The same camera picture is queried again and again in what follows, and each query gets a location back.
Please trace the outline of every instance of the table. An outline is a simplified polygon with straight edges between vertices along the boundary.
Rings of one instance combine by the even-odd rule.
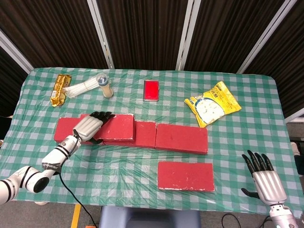
[[[71,74],[71,85],[96,73],[108,73],[114,90],[110,99],[99,89],[52,107],[50,96],[57,74]],[[143,101],[143,81],[160,82],[158,102]],[[133,113],[136,120],[198,126],[183,102],[223,80],[242,110],[208,126],[209,153],[195,155],[117,146],[82,146],[63,167],[66,185],[84,204],[158,209],[194,209],[268,214],[269,207],[245,196],[254,190],[241,154],[247,149],[265,152],[288,195],[286,202],[297,218],[303,211],[303,192],[296,172],[275,81],[263,75],[210,72],[36,68],[24,82],[12,125],[0,151],[0,178],[24,165],[41,168],[41,160],[56,143],[53,134],[59,117],[111,111]],[[180,192],[157,189],[159,161],[211,162],[215,192]],[[21,189],[17,200],[75,203],[55,176],[42,193]]]

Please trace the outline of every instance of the red block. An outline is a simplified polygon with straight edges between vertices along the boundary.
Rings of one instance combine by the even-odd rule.
[[[55,130],[54,140],[62,142],[68,135],[73,134],[73,128],[86,114],[80,118],[60,118]],[[133,114],[116,114],[94,136],[95,139],[107,141],[134,141],[135,123]]]
[[[158,188],[161,190],[214,191],[211,163],[158,163]]]
[[[155,148],[158,150],[207,154],[207,129],[160,123],[157,125]]]
[[[134,142],[104,141],[104,143],[105,145],[143,147],[143,148],[154,149],[155,138],[156,138],[155,122],[135,121]]]

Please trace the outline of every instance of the robotic arm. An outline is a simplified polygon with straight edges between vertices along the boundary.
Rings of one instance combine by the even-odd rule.
[[[0,205],[15,198],[20,188],[26,188],[32,193],[41,192],[53,175],[61,172],[64,162],[76,151],[82,141],[96,141],[93,136],[110,118],[111,112],[93,112],[82,119],[74,128],[74,135],[69,135],[55,147],[43,160],[43,172],[31,166],[25,166],[14,172],[9,178],[0,180]]]
[[[257,192],[250,192],[242,188],[243,193],[249,197],[260,199],[270,206],[270,217],[276,228],[298,228],[295,218],[289,207],[283,203],[287,200],[283,185],[269,158],[262,154],[262,157],[250,150],[247,151],[250,159],[242,155],[247,167],[253,177]]]

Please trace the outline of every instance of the black wire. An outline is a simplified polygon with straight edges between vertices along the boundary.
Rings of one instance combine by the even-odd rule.
[[[76,148],[76,145],[77,145],[77,143],[78,143],[78,141],[79,141],[79,134],[78,134],[78,132],[76,131],[76,130],[74,130],[74,133],[75,133],[75,135],[76,135],[76,143],[75,143],[75,145],[73,146],[73,148],[72,148],[72,150],[70,151],[70,153],[72,153],[73,151],[74,151],[74,149]],[[63,160],[63,162],[61,163],[61,166],[60,167],[62,167],[63,166],[63,164],[65,163],[65,161],[67,160],[69,158],[69,155]],[[93,222],[93,224],[94,224],[94,226],[97,228],[97,225],[96,225],[96,223],[94,222],[94,219],[93,219],[93,217],[92,217],[92,215],[90,214],[90,212],[88,212],[87,211],[87,209],[85,208],[85,206],[77,199],[77,197],[74,195],[74,193],[67,187],[67,185],[63,182],[63,180],[62,180],[62,177],[61,177],[61,173],[59,173],[59,178],[60,178],[60,180],[61,180],[61,183],[63,184],[63,186],[66,188],[66,190],[68,190],[70,193],[71,193],[71,195],[74,197],[74,199],[82,206],[82,208],[85,210],[85,212],[90,216],[90,218],[91,218],[91,220],[92,220],[92,222]]]
[[[226,215],[231,215],[231,216],[233,216],[233,217],[237,220],[237,223],[238,223],[238,225],[239,225],[239,228],[242,228],[242,227],[241,227],[241,224],[240,224],[240,222],[239,222],[239,220],[237,219],[237,217],[236,217],[235,215],[231,214],[231,213],[226,213],[225,215],[223,215],[223,217],[222,217],[222,227],[223,227],[223,228],[225,228],[225,227],[224,227],[223,220],[224,220],[224,217],[225,217]],[[267,220],[269,217],[270,217],[269,215],[266,216],[266,218],[264,219],[263,223],[262,223],[258,228],[264,228],[264,225],[265,225],[266,222],[272,221],[272,220]]]

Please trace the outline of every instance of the yellow snack bag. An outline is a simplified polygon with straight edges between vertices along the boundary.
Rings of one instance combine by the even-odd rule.
[[[185,99],[185,103],[195,114],[200,127],[206,127],[222,116],[241,109],[241,106],[222,81],[202,95]]]

